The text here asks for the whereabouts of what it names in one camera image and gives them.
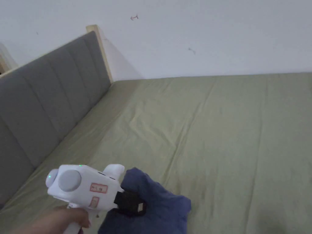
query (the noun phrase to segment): wall mark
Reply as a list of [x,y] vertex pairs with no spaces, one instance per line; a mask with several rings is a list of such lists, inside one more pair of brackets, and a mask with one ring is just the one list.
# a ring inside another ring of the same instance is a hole
[[131,20],[133,20],[133,19],[135,19],[135,18],[139,19],[139,18],[138,18],[138,14],[137,14],[135,17],[132,17],[132,16],[130,17]]
[[195,51],[195,50],[192,50],[191,47],[189,47],[188,50],[189,50],[189,51],[192,51],[194,55],[196,54],[196,51]]

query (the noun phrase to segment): bedding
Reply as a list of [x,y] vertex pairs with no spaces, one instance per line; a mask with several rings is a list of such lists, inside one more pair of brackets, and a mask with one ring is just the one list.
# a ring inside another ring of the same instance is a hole
[[1,232],[63,204],[51,169],[110,163],[189,198],[188,233],[310,233],[312,74],[115,82],[6,203]]

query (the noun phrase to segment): gray upholstered headboard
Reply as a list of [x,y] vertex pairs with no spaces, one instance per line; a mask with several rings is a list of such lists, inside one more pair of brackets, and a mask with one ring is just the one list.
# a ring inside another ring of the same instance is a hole
[[95,32],[0,76],[0,205],[108,91]]

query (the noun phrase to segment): wooden bed frame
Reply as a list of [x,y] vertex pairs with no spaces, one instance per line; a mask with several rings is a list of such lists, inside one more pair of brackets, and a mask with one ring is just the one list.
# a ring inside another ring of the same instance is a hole
[[104,46],[103,46],[103,43],[102,43],[102,39],[101,39],[101,35],[100,35],[100,28],[96,24],[93,24],[93,25],[88,25],[86,27],[86,30],[87,30],[87,32],[94,31],[95,34],[96,34],[96,37],[98,39],[98,42],[99,42],[99,45],[100,45],[100,49],[101,49],[101,52],[102,52],[103,60],[104,60],[105,66],[106,66],[107,74],[108,74],[108,77],[110,78],[110,83],[112,84],[113,83],[113,78],[112,78],[112,74],[110,72],[110,66],[108,64],[108,60],[107,60],[106,53],[105,53],[105,50],[104,50]]

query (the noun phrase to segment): handheld device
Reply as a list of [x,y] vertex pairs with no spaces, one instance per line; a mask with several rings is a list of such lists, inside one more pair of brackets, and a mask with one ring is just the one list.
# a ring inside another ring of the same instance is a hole
[[[136,193],[125,191],[119,184],[124,166],[109,164],[100,172],[86,165],[61,165],[50,171],[46,178],[48,194],[68,202],[67,208],[82,207],[90,222],[101,210],[116,209],[128,216],[146,213],[146,203]],[[64,234],[77,234],[77,223],[68,226]]]

